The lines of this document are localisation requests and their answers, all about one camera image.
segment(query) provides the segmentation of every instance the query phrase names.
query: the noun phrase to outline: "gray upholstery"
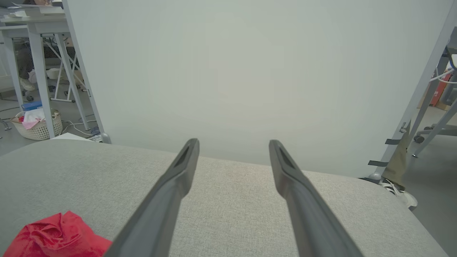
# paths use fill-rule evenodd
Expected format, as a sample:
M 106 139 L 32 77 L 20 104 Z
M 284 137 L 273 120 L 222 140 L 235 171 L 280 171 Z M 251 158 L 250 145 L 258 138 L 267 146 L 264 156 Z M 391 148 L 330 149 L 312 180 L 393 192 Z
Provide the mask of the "gray upholstery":
M 0 157 L 0 252 L 25 224 L 67 210 L 81 216 L 95 233 L 114 239 L 174 157 L 63 139 L 37 142 Z M 304 174 L 366 257 L 447 256 L 382 187 L 356 178 Z M 270 167 L 199 158 L 192 188 L 181 203 L 170 256 L 297 254 L 287 206 Z

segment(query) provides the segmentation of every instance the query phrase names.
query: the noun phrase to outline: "white wall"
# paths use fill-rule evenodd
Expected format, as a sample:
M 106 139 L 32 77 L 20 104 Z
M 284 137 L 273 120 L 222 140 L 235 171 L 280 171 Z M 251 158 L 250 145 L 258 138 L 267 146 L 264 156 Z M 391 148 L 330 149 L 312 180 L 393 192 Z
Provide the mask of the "white wall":
M 452 0 L 69 0 L 114 144 L 366 177 Z

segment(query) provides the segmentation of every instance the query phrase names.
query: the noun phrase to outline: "white basket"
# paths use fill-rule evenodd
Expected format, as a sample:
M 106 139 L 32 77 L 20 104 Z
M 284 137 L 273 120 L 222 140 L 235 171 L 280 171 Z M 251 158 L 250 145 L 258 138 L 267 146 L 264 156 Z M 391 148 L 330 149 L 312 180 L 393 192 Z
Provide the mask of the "white basket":
M 16 114 L 16 117 L 12 118 L 10 121 L 16 127 L 17 131 L 21 134 L 21 136 L 32 139 L 32 140 L 46 140 L 49 139 L 49 131 L 46 127 L 46 120 L 43 119 L 38 122 L 33 128 L 26 129 L 21 122 L 19 122 L 19 116 L 25 112 L 20 112 Z M 54 133 L 59 135 L 62 133 L 62 119 L 60 118 L 60 112 L 54 110 L 53 114 L 53 126 L 54 126 Z

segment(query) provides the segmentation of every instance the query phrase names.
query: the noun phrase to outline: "white table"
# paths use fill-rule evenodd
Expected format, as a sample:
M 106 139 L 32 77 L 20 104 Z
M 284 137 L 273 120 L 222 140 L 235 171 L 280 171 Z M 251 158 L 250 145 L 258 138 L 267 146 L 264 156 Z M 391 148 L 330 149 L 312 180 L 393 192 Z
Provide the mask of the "white table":
M 70 88 L 74 92 L 74 99 L 76 105 L 81 114 L 81 118 L 84 123 L 86 130 L 89 130 L 89 125 L 85 118 L 85 112 L 81 104 L 81 99 L 76 88 L 76 83 L 74 81 L 74 76 L 71 74 L 71 66 L 68 58 L 67 48 L 64 44 L 64 34 L 69 34 L 70 30 L 68 28 L 65 15 L 49 15 L 49 16 L 37 16 L 37 17 L 19 17 L 19 18 L 5 18 L 0 19 L 4 23 L 21 23 L 27 24 L 26 26 L 14 26 L 13 29 L 5 29 L 8 27 L 3 27 L 2 34 L 4 35 L 6 46 L 6 53 L 8 56 L 8 63 L 11 69 L 11 74 L 13 78 L 13 84 L 15 91 L 19 100 L 19 104 L 23 104 L 21 88 L 19 86 L 19 76 L 17 74 L 17 63 L 14 55 L 14 47 L 12 43 L 13 37 L 28 37 L 30 40 L 30 48 L 32 50 L 33 64 L 35 66 L 35 72 L 37 76 L 38 89 L 40 93 L 41 102 L 43 104 L 44 116 L 46 120 L 52 120 L 51 107 L 49 104 L 49 94 L 48 94 L 48 81 L 46 75 L 46 67 L 44 63 L 44 52 L 43 52 L 43 34 L 52 34 L 55 36 L 57 45 L 59 48 L 62 61 L 64 63 L 65 71 L 70 82 Z M 55 137 L 53 124 L 51 122 L 47 123 L 49 130 L 50 138 Z

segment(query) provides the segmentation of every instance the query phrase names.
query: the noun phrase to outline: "white shoe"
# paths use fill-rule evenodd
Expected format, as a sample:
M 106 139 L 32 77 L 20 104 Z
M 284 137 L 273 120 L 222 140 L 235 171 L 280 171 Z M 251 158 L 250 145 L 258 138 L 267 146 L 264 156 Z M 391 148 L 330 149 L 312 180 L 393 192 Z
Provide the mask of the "white shoe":
M 26 79 L 19 78 L 19 84 L 26 90 L 26 91 L 34 91 L 36 90 L 35 86 Z
M 397 187 L 388 179 L 384 179 L 384 182 L 380 182 L 379 185 L 398 197 L 398 199 L 404 203 L 410 211 L 413 211 L 417 207 L 417 200 L 412 194 L 398 190 Z

